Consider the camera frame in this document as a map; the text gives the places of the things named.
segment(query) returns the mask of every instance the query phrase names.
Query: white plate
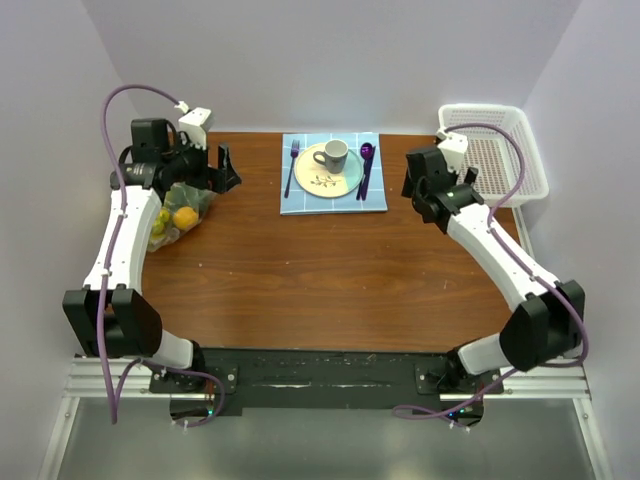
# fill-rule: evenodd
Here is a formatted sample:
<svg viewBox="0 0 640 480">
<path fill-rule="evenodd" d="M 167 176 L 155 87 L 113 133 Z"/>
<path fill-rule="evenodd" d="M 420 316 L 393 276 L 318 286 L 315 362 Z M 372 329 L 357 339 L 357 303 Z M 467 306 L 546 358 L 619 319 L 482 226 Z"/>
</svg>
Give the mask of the white plate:
<svg viewBox="0 0 640 480">
<path fill-rule="evenodd" d="M 364 175 L 362 160 L 356 152 L 349 150 L 342 172 L 329 173 L 313 159 L 313 153 L 324 151 L 324 146 L 324 143 L 317 143 L 300 154 L 293 169 L 296 180 L 304 190 L 317 197 L 342 197 L 360 184 Z"/>
</svg>

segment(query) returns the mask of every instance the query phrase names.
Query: wooden table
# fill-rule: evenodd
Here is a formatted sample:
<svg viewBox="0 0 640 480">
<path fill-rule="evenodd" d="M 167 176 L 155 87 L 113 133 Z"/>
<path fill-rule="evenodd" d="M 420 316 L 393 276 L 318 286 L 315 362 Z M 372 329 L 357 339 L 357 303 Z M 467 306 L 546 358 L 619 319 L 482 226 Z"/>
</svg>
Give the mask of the wooden table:
<svg viewBox="0 0 640 480">
<path fill-rule="evenodd" d="M 144 296 L 166 330 L 203 346 L 435 352 L 509 318 L 471 256 L 400 196 L 405 152 L 432 137 L 381 136 L 387 213 L 287 217 L 280 134 L 210 142 L 229 144 L 243 184 L 183 239 L 147 255 Z M 498 219 L 517 238 L 512 211 Z"/>
</svg>

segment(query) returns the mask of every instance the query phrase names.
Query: blue placemat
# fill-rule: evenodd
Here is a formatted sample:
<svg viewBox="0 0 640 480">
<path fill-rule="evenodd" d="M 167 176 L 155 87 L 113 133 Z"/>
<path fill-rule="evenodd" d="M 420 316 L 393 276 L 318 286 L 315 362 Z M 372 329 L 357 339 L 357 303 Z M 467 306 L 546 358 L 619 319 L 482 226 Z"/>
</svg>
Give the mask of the blue placemat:
<svg viewBox="0 0 640 480">
<path fill-rule="evenodd" d="M 360 145 L 369 142 L 376 145 L 376 155 L 371 167 L 371 179 L 365 201 L 356 200 L 358 189 L 338 198 L 321 198 L 307 193 L 291 176 L 289 198 L 284 198 L 284 190 L 289 178 L 291 166 L 291 143 L 300 140 L 300 151 L 316 143 L 325 143 L 331 139 L 340 139 L 349 145 L 351 150 L 358 153 Z M 310 213 L 358 213 L 358 212 L 386 212 L 387 200 L 384 194 L 384 179 L 382 177 L 382 157 L 380 151 L 380 136 L 377 133 L 293 133 L 282 136 L 282 181 L 280 187 L 280 214 L 305 215 Z"/>
</svg>

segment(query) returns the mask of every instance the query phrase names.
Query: spoon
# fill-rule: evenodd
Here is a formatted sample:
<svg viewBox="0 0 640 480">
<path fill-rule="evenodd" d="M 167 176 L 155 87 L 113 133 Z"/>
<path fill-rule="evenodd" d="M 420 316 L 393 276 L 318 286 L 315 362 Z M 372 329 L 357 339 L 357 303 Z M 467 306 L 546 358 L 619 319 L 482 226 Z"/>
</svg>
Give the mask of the spoon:
<svg viewBox="0 0 640 480">
<path fill-rule="evenodd" d="M 358 194 L 356 195 L 356 200 L 366 199 L 366 187 L 365 182 L 369 173 L 371 173 L 371 166 L 373 165 L 373 156 L 376 154 L 376 149 L 369 142 L 363 143 L 360 147 L 360 156 L 364 160 L 364 174 L 362 175 L 362 180 L 360 181 L 360 186 L 358 187 Z"/>
</svg>

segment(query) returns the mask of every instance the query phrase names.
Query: utensil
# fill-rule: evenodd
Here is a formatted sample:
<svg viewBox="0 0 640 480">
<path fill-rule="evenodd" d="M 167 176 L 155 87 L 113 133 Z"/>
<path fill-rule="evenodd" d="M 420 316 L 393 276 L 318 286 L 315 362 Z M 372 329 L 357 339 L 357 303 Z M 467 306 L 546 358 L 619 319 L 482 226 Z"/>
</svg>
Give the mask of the utensil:
<svg viewBox="0 0 640 480">
<path fill-rule="evenodd" d="M 369 142 L 363 143 L 360 147 L 360 156 L 364 160 L 364 176 L 358 187 L 358 194 L 356 200 L 362 198 L 363 186 L 367 180 L 369 173 L 371 172 L 371 165 L 373 164 L 373 156 L 375 155 L 375 148 Z"/>
<path fill-rule="evenodd" d="M 291 166 L 289 167 L 289 179 L 287 180 L 287 188 L 284 190 L 284 198 L 289 198 L 289 188 L 291 187 L 291 175 L 293 174 L 293 166 L 300 153 L 300 140 L 291 142 Z"/>
<path fill-rule="evenodd" d="M 373 152 L 371 152 L 371 160 L 369 160 L 369 168 L 367 169 L 366 176 L 364 177 L 364 184 L 362 185 L 362 193 L 360 194 L 360 199 L 362 201 L 367 199 L 367 191 L 369 190 L 369 180 L 371 179 L 371 168 L 373 167 L 373 160 L 376 156 L 376 148 L 374 145 Z"/>
</svg>

